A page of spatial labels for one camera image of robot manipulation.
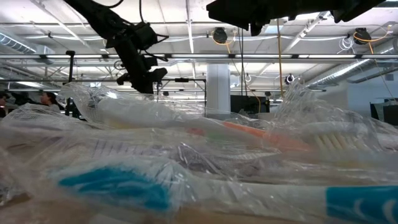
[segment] plastic wrapping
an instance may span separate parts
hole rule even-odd
[[[178,223],[187,210],[259,222],[396,222],[396,130],[290,88],[268,123],[69,85],[63,94],[89,123],[32,105],[0,123],[2,171],[32,198],[15,211],[37,211],[30,221],[38,223],[53,204],[48,220],[60,223],[58,207],[81,207],[77,223],[96,214]],[[5,223],[19,216],[11,208],[0,210]]]

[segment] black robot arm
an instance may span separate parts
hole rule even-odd
[[[107,40],[106,48],[113,47],[118,53],[127,73],[118,78],[118,84],[131,82],[133,88],[141,93],[153,93],[153,83],[159,82],[167,74],[165,68],[148,72],[157,65],[156,58],[145,57],[139,51],[147,50],[168,36],[158,35],[149,23],[136,25],[120,18],[109,7],[92,0],[64,0],[84,16],[90,26]]]

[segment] column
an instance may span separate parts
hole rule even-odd
[[[231,111],[231,72],[228,64],[207,65],[207,107]]]

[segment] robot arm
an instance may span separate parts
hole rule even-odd
[[[242,29],[250,30],[251,35],[259,35],[264,25],[271,19],[299,14],[330,11],[335,23],[348,22],[385,0],[216,0],[206,9],[209,17]]]
[[[149,23],[131,24],[109,7],[92,0],[64,1],[84,16],[99,36],[107,40],[106,48],[115,48],[127,70],[127,73],[118,78],[118,84],[130,81],[132,87],[140,93],[153,93],[153,83],[161,81],[167,70],[158,68],[148,72],[151,66],[157,65],[157,60],[141,55],[138,50],[145,51],[168,36],[156,34]]]

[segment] white ceiling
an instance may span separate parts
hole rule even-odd
[[[104,5],[115,4],[118,0],[96,0],[96,2]],[[74,12],[72,8],[67,6],[62,0],[44,0],[42,1],[45,8],[52,14],[56,15],[63,23],[79,25],[86,20]],[[125,0],[120,6],[114,9],[124,19],[131,22],[140,21],[138,0]],[[188,27],[184,24],[187,21],[187,12],[185,0],[145,0],[142,1],[142,11],[144,19],[149,22],[165,22],[166,24],[154,24],[153,29],[159,34],[167,34],[170,36],[183,36],[188,37]],[[192,22],[216,22],[208,18],[206,11],[206,5],[212,2],[212,0],[190,0],[190,16]],[[350,22],[341,22],[335,24],[332,18],[328,18],[325,21],[321,21],[313,30],[309,32],[307,37],[336,37],[344,36],[348,32],[353,33],[356,27],[365,27],[368,29],[372,36],[384,36],[386,34],[383,27],[389,21],[396,21],[398,18],[398,9],[387,9],[378,8],[372,9],[363,15],[355,18]],[[167,24],[168,22],[179,22],[179,24]],[[296,20],[286,22],[281,30],[282,35],[296,36],[305,25],[309,22],[308,19]],[[23,24],[35,24],[36,27],[21,27]],[[206,35],[216,27],[214,24],[207,25],[194,25],[192,27],[192,33],[194,36]],[[227,33],[232,37],[233,30],[235,27],[223,24],[226,28]],[[77,40],[65,40],[55,39],[56,41],[43,38],[43,39],[26,39],[27,37],[44,35],[51,32],[53,35],[71,35],[64,29],[58,26],[56,20],[51,16],[44,13],[37,6],[31,3],[30,0],[1,0],[0,7],[0,29],[4,29],[10,34],[14,34],[17,38],[25,41],[29,44],[40,44],[49,46],[57,54],[64,54],[67,49],[75,50],[78,54],[93,54],[100,53],[100,49],[104,48],[102,40],[88,41],[90,46],[96,50],[93,52],[88,47],[84,46]],[[80,37],[89,37],[97,35],[90,27],[71,27],[74,33]],[[391,38],[398,32],[398,25],[394,25],[390,29],[392,33],[388,36]],[[244,32],[245,36],[250,36],[249,32]],[[376,43],[381,44],[385,40],[381,40]],[[290,39],[282,39],[282,49],[285,49],[291,43]],[[211,38],[199,38],[193,41],[193,48],[195,53],[228,53],[227,48],[224,45],[216,45]],[[367,52],[368,46],[354,45],[353,48],[356,52],[363,53]],[[230,45],[230,49],[233,53],[239,53],[239,44],[233,42]],[[287,53],[289,54],[335,54],[341,49],[339,47],[339,40],[325,40],[325,41],[300,41]],[[190,53],[189,41],[181,42],[164,42],[153,46],[150,50],[152,53]],[[15,53],[5,47],[0,47],[0,52],[4,54]],[[244,42],[244,53],[247,54],[276,54],[278,52],[277,39],[267,40],[253,40]],[[258,73],[264,68],[265,63],[247,63],[246,72],[251,75],[258,75]],[[313,77],[321,74],[325,70],[328,70],[335,65],[330,63],[283,63],[282,72],[283,74],[293,73],[295,76],[301,76],[304,80],[310,80]],[[32,70],[39,74],[44,74],[43,68],[32,68]],[[77,69],[79,75],[82,73],[86,77],[91,78],[102,78],[106,76],[106,70],[104,67],[80,67]],[[191,77],[192,76],[192,64],[191,63],[178,63],[174,66],[167,67],[169,77]],[[237,71],[233,64],[230,64],[230,69],[233,74],[237,74]],[[200,78],[202,73],[206,72],[205,63],[196,63],[197,77]],[[279,65],[273,64],[267,68],[262,74],[263,78],[257,78],[252,84],[255,87],[262,86],[274,86],[274,80],[279,74]]]

